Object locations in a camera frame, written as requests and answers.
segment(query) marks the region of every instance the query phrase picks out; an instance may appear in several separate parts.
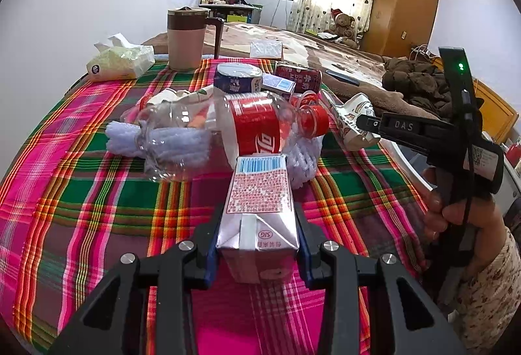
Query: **sleeve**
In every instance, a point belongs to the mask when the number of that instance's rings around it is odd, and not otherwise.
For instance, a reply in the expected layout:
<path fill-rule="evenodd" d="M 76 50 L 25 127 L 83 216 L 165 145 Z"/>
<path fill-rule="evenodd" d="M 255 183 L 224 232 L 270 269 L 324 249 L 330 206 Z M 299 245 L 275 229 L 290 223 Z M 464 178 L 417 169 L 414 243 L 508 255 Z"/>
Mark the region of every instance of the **sleeve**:
<path fill-rule="evenodd" d="M 472 355 L 486 354 L 498 341 L 521 301 L 521 260 L 507 228 L 499 255 L 458 291 L 460 338 Z"/>

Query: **white sticker label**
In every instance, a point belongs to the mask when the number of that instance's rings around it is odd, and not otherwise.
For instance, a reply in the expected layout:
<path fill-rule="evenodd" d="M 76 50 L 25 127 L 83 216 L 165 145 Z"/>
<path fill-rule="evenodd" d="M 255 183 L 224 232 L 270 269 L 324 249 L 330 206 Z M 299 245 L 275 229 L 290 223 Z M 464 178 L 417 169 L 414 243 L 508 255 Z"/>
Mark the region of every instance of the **white sticker label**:
<path fill-rule="evenodd" d="M 498 155 L 481 147 L 477 147 L 476 145 L 472 145 L 472 158 L 474 161 L 474 173 L 493 180 L 496 167 L 498 166 Z M 463 168 L 468 170 L 468 149 L 465 153 Z"/>

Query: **dark red can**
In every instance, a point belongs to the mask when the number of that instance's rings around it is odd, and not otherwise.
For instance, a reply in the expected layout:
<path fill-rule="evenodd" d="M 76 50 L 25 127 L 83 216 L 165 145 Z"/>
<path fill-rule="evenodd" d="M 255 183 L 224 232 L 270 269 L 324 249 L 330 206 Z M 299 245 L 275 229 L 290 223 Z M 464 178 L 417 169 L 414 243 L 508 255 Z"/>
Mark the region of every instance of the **dark red can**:
<path fill-rule="evenodd" d="M 277 63 L 275 74 L 296 83 L 294 92 L 304 93 L 307 90 L 319 92 L 322 85 L 322 72 L 314 68 Z"/>

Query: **table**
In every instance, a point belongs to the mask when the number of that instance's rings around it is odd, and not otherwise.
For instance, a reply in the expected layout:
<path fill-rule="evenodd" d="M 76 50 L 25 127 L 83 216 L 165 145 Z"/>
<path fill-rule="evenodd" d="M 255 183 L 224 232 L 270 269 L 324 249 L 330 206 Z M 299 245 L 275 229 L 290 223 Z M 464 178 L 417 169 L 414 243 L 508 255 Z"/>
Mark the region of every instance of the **table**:
<path fill-rule="evenodd" d="M 261 19 L 262 8 L 255 6 L 247 6 L 244 4 L 199 4 L 199 7 L 209 8 L 211 16 L 215 16 L 212 12 L 222 13 L 225 15 L 225 20 L 228 14 L 233 11 L 247 12 L 247 23 L 258 25 L 259 20 Z"/>
<path fill-rule="evenodd" d="M 272 72 L 267 60 L 239 59 Z M 143 160 L 105 150 L 109 121 L 161 89 L 211 83 L 221 60 L 192 73 L 156 63 L 138 80 L 72 89 L 35 129 L 0 187 L 0 314 L 44 353 L 85 296 L 121 254 L 151 256 L 188 238 L 223 202 L 230 176 L 153 183 Z M 380 147 L 344 152 L 333 122 L 317 177 L 294 193 L 306 217 L 354 253 L 396 254 L 413 275 L 424 266 L 418 239 L 425 211 L 418 194 Z M 193 292 L 201 355 L 314 353 L 322 291 L 289 283 L 237 284 L 222 263 L 206 292 Z M 147 353 L 154 353 L 155 294 Z M 367 353 L 367 295 L 360 291 L 360 353 Z"/>

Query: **mug handle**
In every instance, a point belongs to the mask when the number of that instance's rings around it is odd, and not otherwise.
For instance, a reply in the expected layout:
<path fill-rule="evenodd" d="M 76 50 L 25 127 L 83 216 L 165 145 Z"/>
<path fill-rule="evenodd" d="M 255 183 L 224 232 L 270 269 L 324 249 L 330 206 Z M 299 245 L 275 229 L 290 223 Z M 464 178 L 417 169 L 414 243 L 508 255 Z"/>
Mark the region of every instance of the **mug handle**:
<path fill-rule="evenodd" d="M 225 21 L 219 18 L 206 18 L 206 24 L 215 26 L 214 59 L 217 60 L 221 50 L 222 27 L 224 26 Z"/>

